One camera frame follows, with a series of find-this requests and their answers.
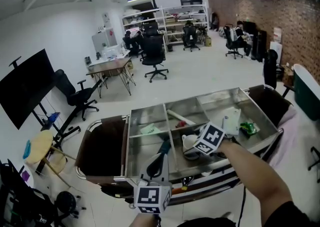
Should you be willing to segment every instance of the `tv screen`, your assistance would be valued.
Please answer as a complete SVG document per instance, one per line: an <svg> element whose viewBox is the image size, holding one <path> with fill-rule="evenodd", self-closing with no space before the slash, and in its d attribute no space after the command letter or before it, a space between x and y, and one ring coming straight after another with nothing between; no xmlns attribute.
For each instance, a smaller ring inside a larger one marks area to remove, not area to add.
<svg viewBox="0 0 320 227"><path fill-rule="evenodd" d="M55 72L43 49L0 81L0 104L20 129L32 110L55 86Z"/></svg>

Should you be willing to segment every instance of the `wooden stool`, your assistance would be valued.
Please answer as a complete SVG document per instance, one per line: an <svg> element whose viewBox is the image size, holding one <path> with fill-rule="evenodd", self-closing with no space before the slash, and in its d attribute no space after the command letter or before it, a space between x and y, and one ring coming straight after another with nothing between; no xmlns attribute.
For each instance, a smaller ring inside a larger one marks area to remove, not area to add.
<svg viewBox="0 0 320 227"><path fill-rule="evenodd" d="M50 162L47 160L46 155L49 152L50 149L55 150L56 152L70 158L73 160L76 160L74 157L71 157L70 155L64 153L63 151L55 148L52 146L54 136L49 130L43 130L41 131L32 141L31 141L31 148L30 148L30 154L26 158L26 162L28 164L36 164L39 161L43 160L44 163L48 165L48 167L69 187L69 185L60 175L59 173L62 171L64 167L59 167L59 169L54 169L54 167L50 164Z"/></svg>

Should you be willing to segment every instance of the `white floor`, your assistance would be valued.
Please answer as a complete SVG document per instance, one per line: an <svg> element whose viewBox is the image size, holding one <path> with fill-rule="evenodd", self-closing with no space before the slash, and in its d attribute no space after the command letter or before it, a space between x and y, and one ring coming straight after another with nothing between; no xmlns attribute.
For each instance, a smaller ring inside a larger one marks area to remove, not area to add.
<svg viewBox="0 0 320 227"><path fill-rule="evenodd" d="M98 100L99 112L87 112L86 121L78 116L73 126L80 125L82 132L69 138L63 144L66 153L77 156L83 134L88 125L106 117L124 115L130 109L151 106L163 102L183 99L208 92L229 88L249 88L264 83L262 76L263 64L257 61L225 57L227 48L225 40L217 33L210 33L212 47L201 47L201 50L183 51L181 45L173 47L173 52L166 54L164 68L169 69L168 79L155 77L152 83L144 75L153 70L142 65L137 58L133 59L134 81L130 84L132 96L129 95L119 77L109 80L108 89L103 88L102 98ZM277 90L283 93L282 83ZM317 170L307 170L314 159L310 153L311 146L320 149L320 125L312 122L301 111L294 101L294 94L287 95L299 113L298 146L289 152L277 172L288 184L295 204L313 220L319 219L320 185L317 184ZM77 178L70 160L62 172L62 176L73 186L69 191L83 197L82 203L87 207L80 213L79 219L68 219L68 226L95 227L127 227L136 216L123 199L115 199L100 191L98 185ZM50 174L52 189L55 192L66 190L67 187ZM234 213L234 221L239 219L243 196L243 186L218 195L183 205L171 206L162 218L163 227L176 227L183 220L199 217L219 217L225 212ZM250 193L247 195L241 226L260 226L260 207L257 199Z"/></svg>

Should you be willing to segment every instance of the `red brick wall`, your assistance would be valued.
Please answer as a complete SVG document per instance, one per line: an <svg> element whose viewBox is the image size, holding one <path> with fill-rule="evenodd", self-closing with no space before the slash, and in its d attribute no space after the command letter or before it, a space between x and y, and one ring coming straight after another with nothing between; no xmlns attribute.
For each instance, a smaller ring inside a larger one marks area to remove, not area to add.
<svg viewBox="0 0 320 227"><path fill-rule="evenodd" d="M320 2L316 0L209 0L223 22L249 20L267 32L267 48L274 27L282 29L281 63L305 66L320 83Z"/></svg>

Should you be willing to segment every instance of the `white cup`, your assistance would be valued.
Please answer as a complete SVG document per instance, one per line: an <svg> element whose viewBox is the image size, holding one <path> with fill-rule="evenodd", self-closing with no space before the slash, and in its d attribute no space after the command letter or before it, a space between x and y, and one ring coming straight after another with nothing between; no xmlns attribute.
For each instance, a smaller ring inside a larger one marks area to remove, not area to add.
<svg viewBox="0 0 320 227"><path fill-rule="evenodd" d="M193 145L195 144L195 142L198 139L198 136L195 134L191 134L191 135L186 136L184 134L181 138L182 138L182 143L183 143L182 150L183 150L184 157L188 160L191 160L191 161L198 159L199 155L196 153L191 153L191 154L185 155L185 152L190 150L193 147Z"/></svg>

